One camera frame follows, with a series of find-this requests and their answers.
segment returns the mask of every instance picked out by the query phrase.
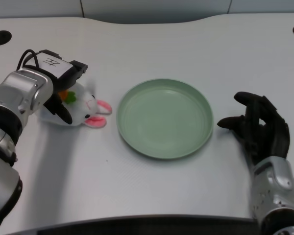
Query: white wall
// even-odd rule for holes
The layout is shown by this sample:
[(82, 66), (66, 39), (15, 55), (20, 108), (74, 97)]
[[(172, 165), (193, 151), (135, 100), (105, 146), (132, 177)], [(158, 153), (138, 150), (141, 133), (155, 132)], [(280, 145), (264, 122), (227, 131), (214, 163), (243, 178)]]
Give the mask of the white wall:
[(177, 23), (226, 14), (231, 0), (82, 0), (86, 18), (122, 24)]
[(294, 12), (294, 0), (232, 0), (229, 13)]
[(85, 17), (141, 24), (176, 23), (226, 13), (294, 12), (294, 0), (0, 0), (0, 18)]
[(0, 18), (82, 17), (79, 0), (0, 0)]

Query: pink bunny ear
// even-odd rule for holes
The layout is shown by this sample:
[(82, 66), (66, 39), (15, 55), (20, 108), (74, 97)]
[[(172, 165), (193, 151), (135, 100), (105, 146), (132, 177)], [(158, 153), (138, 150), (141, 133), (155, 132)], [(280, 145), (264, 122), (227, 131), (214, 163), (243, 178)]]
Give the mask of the pink bunny ear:
[(106, 118), (101, 116), (94, 116), (88, 118), (84, 124), (92, 128), (102, 128), (107, 124)]
[(108, 104), (105, 101), (102, 100), (97, 100), (98, 104), (98, 113), (99, 114), (111, 114), (112, 113), (112, 108), (110, 104)]

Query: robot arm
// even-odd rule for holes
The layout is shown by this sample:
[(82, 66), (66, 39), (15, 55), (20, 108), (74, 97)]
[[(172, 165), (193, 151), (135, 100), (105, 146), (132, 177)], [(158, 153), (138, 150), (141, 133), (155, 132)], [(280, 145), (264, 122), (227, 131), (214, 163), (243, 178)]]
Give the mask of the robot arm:
[[(290, 145), (287, 123), (265, 97), (238, 92), (245, 116), (227, 117), (218, 126), (233, 130), (251, 161), (250, 208), (263, 235), (294, 234), (294, 177), (286, 156)], [(259, 119), (266, 124), (260, 125)]]
[[(28, 52), (32, 55), (25, 58)], [(27, 50), (17, 70), (0, 84), (0, 225), (22, 192), (22, 181), (12, 166), (17, 161), (15, 145), (29, 115), (45, 106), (71, 123), (71, 115), (57, 93), (74, 85), (87, 67), (77, 61), (68, 63), (48, 50)]]

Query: plate rim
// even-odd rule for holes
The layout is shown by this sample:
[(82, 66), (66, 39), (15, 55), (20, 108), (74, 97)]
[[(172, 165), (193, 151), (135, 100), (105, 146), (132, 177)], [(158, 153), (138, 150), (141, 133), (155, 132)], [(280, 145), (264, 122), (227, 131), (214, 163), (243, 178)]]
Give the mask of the plate rim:
[[(156, 80), (168, 80), (168, 81), (174, 81), (174, 82), (180, 82), (180, 83), (183, 83), (187, 86), (190, 86), (192, 87), (193, 89), (195, 89), (199, 94), (202, 95), (202, 97), (204, 97), (204, 99), (206, 100), (206, 102), (208, 103), (208, 106), (209, 106), (209, 110), (210, 110), (210, 113), (211, 113), (211, 119), (212, 119), (212, 124), (210, 126), (210, 130), (209, 130), (209, 134), (206, 136), (206, 138), (204, 139), (204, 141), (202, 142), (202, 144), (197, 147), (195, 150), (192, 150), (190, 151), (189, 153), (187, 154), (183, 154), (182, 156), (178, 155), (178, 156), (175, 156), (175, 157), (172, 157), (172, 158), (162, 158), (162, 157), (157, 157), (157, 156), (152, 156), (151, 154), (147, 154), (147, 153), (144, 153), (143, 151), (140, 151), (138, 149), (136, 149), (135, 147), (133, 147), (129, 142), (128, 140), (126, 140), (126, 138), (124, 137), (124, 134), (122, 133), (121, 131), (121, 128), (120, 128), (120, 125), (119, 125), (119, 115), (120, 115), (120, 106), (124, 100), (124, 98), (127, 96), (128, 93), (130, 93), (134, 88), (144, 84), (144, 83), (147, 83), (147, 82), (152, 82), (152, 81), (156, 81)], [(117, 113), (116, 113), (116, 123), (117, 123), (117, 128), (118, 128), (118, 132), (119, 134), (121, 135), (121, 137), (123, 138), (123, 140), (131, 147), (133, 148), (135, 151), (139, 152), (139, 153), (142, 153), (144, 154), (145, 156), (147, 157), (151, 157), (151, 158), (155, 158), (155, 159), (161, 159), (161, 160), (173, 160), (173, 159), (177, 159), (177, 158), (183, 158), (183, 157), (187, 157), (189, 156), (190, 154), (192, 153), (195, 153), (196, 151), (198, 151), (207, 141), (208, 139), (210, 138), (210, 136), (212, 135), (212, 131), (213, 131), (213, 126), (214, 126), (214, 114), (212, 112), (212, 108), (211, 108), (211, 105), (208, 101), (208, 99), (206, 98), (206, 96), (204, 96), (198, 89), (196, 89), (195, 87), (193, 87), (192, 85), (186, 83), (186, 82), (182, 82), (182, 81), (179, 81), (179, 80), (175, 80), (175, 79), (169, 79), (169, 78), (155, 78), (155, 79), (150, 79), (150, 80), (147, 80), (147, 81), (144, 81), (144, 82), (141, 82), (135, 86), (133, 86), (131, 89), (129, 89), (121, 98), (119, 104), (118, 104), (118, 107), (117, 107)]]

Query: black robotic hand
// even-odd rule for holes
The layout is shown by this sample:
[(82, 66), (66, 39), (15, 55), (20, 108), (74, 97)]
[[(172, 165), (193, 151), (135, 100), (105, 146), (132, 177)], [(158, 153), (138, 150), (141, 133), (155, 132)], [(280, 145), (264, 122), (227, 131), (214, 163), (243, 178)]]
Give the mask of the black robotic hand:
[[(265, 96), (247, 92), (238, 92), (234, 98), (246, 106), (245, 116), (226, 117), (218, 126), (234, 131), (254, 165), (270, 156), (286, 158), (289, 128), (271, 102)], [(259, 124), (259, 119), (266, 124)]]

